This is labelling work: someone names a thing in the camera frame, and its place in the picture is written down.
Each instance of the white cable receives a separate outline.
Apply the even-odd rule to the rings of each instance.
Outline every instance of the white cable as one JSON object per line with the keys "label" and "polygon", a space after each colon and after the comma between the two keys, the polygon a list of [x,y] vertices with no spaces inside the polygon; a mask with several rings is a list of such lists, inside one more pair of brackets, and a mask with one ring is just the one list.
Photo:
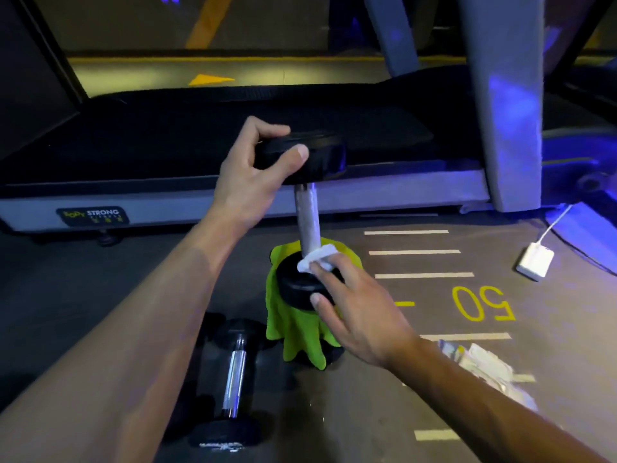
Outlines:
{"label": "white cable", "polygon": [[544,236],[550,232],[550,230],[554,227],[554,225],[555,225],[555,224],[557,224],[557,223],[561,220],[561,218],[563,218],[564,216],[566,216],[566,213],[567,213],[568,211],[570,211],[570,209],[571,209],[573,206],[574,206],[574,204],[570,204],[570,205],[568,205],[568,207],[567,207],[567,208],[563,211],[563,213],[561,213],[561,214],[559,215],[559,218],[555,219],[555,220],[553,221],[553,223],[552,223],[552,224],[551,224],[551,225],[550,225],[550,226],[549,226],[549,227],[548,227],[548,228],[544,231],[544,234],[542,234],[542,235],[540,236],[540,238],[539,238],[539,239],[538,239],[538,241],[536,242],[537,244],[539,244],[540,242],[542,242],[542,239],[544,239]]}

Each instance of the finger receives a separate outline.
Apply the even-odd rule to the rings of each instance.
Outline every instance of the finger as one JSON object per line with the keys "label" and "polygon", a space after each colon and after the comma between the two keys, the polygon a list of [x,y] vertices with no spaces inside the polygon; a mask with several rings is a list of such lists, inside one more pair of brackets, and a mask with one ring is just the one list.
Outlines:
{"label": "finger", "polygon": [[339,269],[347,286],[353,287],[358,285],[360,280],[360,269],[353,264],[347,255],[335,253],[330,255],[326,260]]}
{"label": "finger", "polygon": [[240,155],[249,156],[254,152],[255,145],[262,138],[278,138],[290,133],[291,129],[287,125],[277,125],[266,123],[256,116],[250,116],[244,122],[242,130],[236,142],[231,148],[232,152]]}
{"label": "finger", "polygon": [[334,274],[321,268],[317,262],[310,264],[311,273],[321,281],[321,284],[326,286],[330,295],[335,300],[336,305],[343,309],[345,305],[345,296],[349,294],[349,289],[339,280]]}
{"label": "finger", "polygon": [[297,144],[285,151],[270,168],[261,172],[260,178],[266,186],[278,189],[286,178],[300,170],[308,158],[309,148]]}
{"label": "finger", "polygon": [[347,331],[347,327],[342,319],[336,314],[336,310],[330,301],[324,295],[313,293],[310,297],[310,303],[320,319],[328,325],[328,328],[335,335],[338,342],[343,344],[349,336],[349,331]]}

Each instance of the dumbbell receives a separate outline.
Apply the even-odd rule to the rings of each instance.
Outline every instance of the dumbbell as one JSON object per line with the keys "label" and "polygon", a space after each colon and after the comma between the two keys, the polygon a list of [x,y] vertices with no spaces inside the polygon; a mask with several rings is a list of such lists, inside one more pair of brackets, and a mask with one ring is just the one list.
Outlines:
{"label": "dumbbell", "polygon": [[[300,252],[285,258],[276,269],[276,282],[283,301],[300,310],[312,311],[310,296],[320,293],[333,303],[326,288],[310,273],[299,273],[297,264],[321,247],[316,182],[340,177],[346,170],[346,147],[343,138],[333,132],[295,132],[282,138],[264,140],[255,147],[255,168],[267,169],[289,148],[304,144],[308,159],[300,170],[283,185],[294,186],[296,214],[300,233]],[[343,281],[335,269],[335,276]]]}
{"label": "dumbbell", "polygon": [[199,424],[189,435],[189,444],[212,450],[237,452],[257,445],[261,431],[257,420],[239,416],[244,370],[247,359],[266,347],[265,326],[248,319],[234,319],[224,323],[214,336],[215,344],[231,351],[223,410],[218,419]]}

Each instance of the yellow arrow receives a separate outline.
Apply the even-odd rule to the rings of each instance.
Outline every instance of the yellow arrow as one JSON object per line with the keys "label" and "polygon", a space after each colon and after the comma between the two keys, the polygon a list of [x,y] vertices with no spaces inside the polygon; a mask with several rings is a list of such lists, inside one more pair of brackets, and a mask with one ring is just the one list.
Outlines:
{"label": "yellow arrow", "polygon": [[213,85],[215,83],[225,83],[226,81],[235,81],[232,77],[212,77],[210,75],[199,74],[189,83],[189,86]]}

